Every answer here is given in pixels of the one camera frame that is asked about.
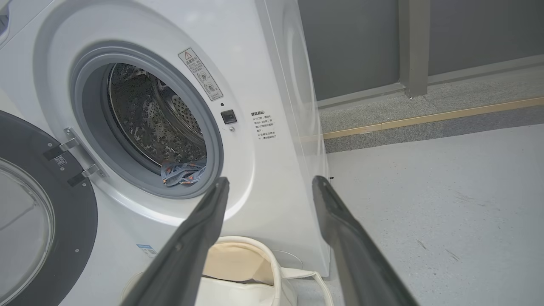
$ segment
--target blue and white sticker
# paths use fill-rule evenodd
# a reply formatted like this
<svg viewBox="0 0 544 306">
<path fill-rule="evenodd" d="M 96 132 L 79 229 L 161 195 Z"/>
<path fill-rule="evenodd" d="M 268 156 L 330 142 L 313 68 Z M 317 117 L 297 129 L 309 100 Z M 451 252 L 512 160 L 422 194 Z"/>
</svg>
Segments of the blue and white sticker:
<svg viewBox="0 0 544 306">
<path fill-rule="evenodd" d="M 151 246 L 147 244 L 136 244 L 142 252 L 144 252 L 148 257 L 155 258 L 157 257 L 157 251 L 155 251 Z"/>
</svg>

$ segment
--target metal hinge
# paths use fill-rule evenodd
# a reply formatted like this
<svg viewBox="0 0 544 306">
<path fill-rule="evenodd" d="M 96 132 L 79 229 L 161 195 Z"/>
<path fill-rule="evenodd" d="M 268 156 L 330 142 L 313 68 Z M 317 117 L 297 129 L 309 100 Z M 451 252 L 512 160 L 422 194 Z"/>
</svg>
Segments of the metal hinge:
<svg viewBox="0 0 544 306">
<path fill-rule="evenodd" d="M 85 144 L 81 141 L 81 138 L 79 135 L 75 132 L 73 127 L 67 127 L 64 129 L 64 132 L 66 135 L 71 138 L 67 142 L 60 144 L 54 148 L 51 148 L 44 152 L 45 158 L 50 161 L 53 160 L 60 155 L 62 155 L 64 152 L 79 147 L 81 152 L 83 153 L 84 158 L 89 161 L 90 166 L 83 170 L 81 173 L 77 174 L 76 176 L 72 177 L 68 180 L 68 183 L 71 186 L 75 186 L 82 182 L 84 179 L 91 176 L 93 173 L 97 173 L 101 178 L 108 177 L 108 174 L 103 170 L 104 168 L 100 165 L 100 163 L 93 158 L 93 156 L 89 153 L 89 150 L 85 146 Z"/>
</svg>

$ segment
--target washing machine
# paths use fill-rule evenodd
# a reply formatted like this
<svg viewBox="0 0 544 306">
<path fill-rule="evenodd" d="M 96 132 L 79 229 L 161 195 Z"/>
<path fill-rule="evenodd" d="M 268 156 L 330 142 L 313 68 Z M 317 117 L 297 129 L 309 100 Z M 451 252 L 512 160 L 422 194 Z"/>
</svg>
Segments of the washing machine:
<svg viewBox="0 0 544 306">
<path fill-rule="evenodd" d="M 0 0 L 0 109 L 0 305 L 119 303 L 219 176 L 222 235 L 328 275 L 296 1 Z M 205 166 L 167 186 L 164 161 Z"/>
</svg>

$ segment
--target sticker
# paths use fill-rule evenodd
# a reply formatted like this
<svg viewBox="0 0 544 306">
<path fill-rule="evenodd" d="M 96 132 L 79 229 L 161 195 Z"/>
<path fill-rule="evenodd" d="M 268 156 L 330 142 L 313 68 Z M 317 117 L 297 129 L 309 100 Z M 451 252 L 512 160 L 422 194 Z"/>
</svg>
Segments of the sticker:
<svg viewBox="0 0 544 306">
<path fill-rule="evenodd" d="M 146 244 L 136 244 L 140 250 L 142 250 L 148 257 L 155 258 L 157 257 L 157 251 L 155 251 L 151 246 Z"/>
<path fill-rule="evenodd" d="M 62 155 L 55 157 L 55 162 L 59 167 L 64 166 L 68 163 Z"/>
<path fill-rule="evenodd" d="M 259 140 L 277 138 L 276 129 L 274 127 L 275 121 L 272 118 L 272 115 L 267 114 L 265 111 L 258 111 L 251 113 L 251 117 L 253 118 L 253 124 Z"/>
<path fill-rule="evenodd" d="M 219 89 L 212 75 L 209 74 L 208 69 L 206 69 L 204 64 L 200 61 L 199 57 L 196 56 L 193 49 L 189 48 L 178 54 L 178 56 L 185 63 L 185 66 L 193 73 L 196 79 L 199 80 L 200 85 L 206 94 L 208 94 L 210 100 L 213 101 L 223 97 L 221 89 Z"/>
</svg>

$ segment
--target gold trim strip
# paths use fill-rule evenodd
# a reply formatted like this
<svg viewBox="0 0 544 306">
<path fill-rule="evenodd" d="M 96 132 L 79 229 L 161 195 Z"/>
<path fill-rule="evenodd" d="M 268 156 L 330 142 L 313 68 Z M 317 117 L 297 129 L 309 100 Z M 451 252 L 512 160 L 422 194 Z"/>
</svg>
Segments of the gold trim strip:
<svg viewBox="0 0 544 306">
<path fill-rule="evenodd" d="M 458 111 L 451 111 L 451 112 L 432 114 L 432 115 L 407 118 L 407 119 L 400 119 L 400 120 L 388 121 L 384 123 L 349 128 L 347 130 L 325 133 L 323 134 L 323 138 L 331 139 L 331 138 L 344 137 L 349 135 L 366 134 L 370 132 L 386 130 L 388 128 L 403 127 L 403 126 L 409 126 L 409 125 L 415 125 L 415 124 L 456 119 L 456 118 L 501 112 L 501 111 L 509 111 L 511 109 L 531 107 L 531 106 L 537 106 L 537 105 L 544 105 L 544 97 L 537 97 L 537 98 L 526 99 L 526 100 L 492 104 L 492 105 L 479 106 L 479 107 L 473 107 L 473 108 L 467 108 L 467 109 L 460 109 Z"/>
</svg>

